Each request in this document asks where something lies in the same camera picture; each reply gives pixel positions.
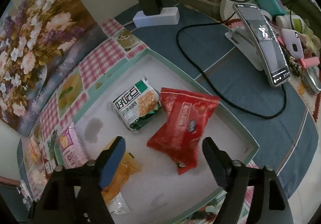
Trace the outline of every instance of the phone screen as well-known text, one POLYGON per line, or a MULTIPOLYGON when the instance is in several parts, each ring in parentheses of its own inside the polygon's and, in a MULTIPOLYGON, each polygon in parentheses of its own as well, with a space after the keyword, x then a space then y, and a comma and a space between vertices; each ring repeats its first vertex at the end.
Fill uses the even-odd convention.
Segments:
POLYGON ((259 42, 271 73, 286 67, 279 43, 257 6, 236 4, 236 7, 259 42))

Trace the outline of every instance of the power strip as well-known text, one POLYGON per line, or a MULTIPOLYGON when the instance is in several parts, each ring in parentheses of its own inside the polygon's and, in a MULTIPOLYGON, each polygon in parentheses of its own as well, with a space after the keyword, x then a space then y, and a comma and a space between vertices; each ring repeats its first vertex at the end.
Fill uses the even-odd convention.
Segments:
POLYGON ((163 8, 160 14, 152 16, 146 16, 143 11, 139 11, 133 21, 136 27, 176 25, 179 22, 179 9, 177 7, 163 8))

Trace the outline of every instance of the red snack bag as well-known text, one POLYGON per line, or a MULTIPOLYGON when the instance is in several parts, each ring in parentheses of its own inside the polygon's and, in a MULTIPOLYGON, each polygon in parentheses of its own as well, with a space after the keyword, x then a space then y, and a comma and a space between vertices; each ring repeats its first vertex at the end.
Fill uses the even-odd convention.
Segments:
POLYGON ((198 164, 198 142, 219 104, 219 97, 184 90, 162 88, 160 101, 167 122, 147 146, 169 155, 183 174, 198 164))

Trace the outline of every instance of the pink snack bag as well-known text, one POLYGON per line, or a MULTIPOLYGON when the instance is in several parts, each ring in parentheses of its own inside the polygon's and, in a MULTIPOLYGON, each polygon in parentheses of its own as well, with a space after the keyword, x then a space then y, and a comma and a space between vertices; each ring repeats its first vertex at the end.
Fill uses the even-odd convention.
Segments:
POLYGON ((68 169, 78 168, 88 161, 87 153, 78 139, 73 123, 59 137, 58 143, 68 169))

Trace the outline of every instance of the screw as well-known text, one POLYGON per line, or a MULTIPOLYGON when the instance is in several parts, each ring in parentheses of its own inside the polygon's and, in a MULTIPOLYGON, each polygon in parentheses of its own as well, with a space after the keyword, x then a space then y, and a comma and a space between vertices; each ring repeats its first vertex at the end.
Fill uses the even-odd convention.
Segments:
POLYGON ((265 169, 267 169, 268 171, 273 171, 273 169, 268 165, 265 165, 265 169))
POLYGON ((89 161, 87 161, 87 165, 88 165, 88 166, 94 166, 95 163, 96 163, 96 160, 89 160, 89 161))
POLYGON ((64 167, 62 165, 58 165, 56 168, 55 168, 55 171, 62 171, 64 169, 64 167))
POLYGON ((232 164, 233 164, 234 166, 236 166, 236 167, 239 167, 239 166, 242 165, 242 163, 241 163, 239 160, 234 160, 234 161, 232 161, 232 164))

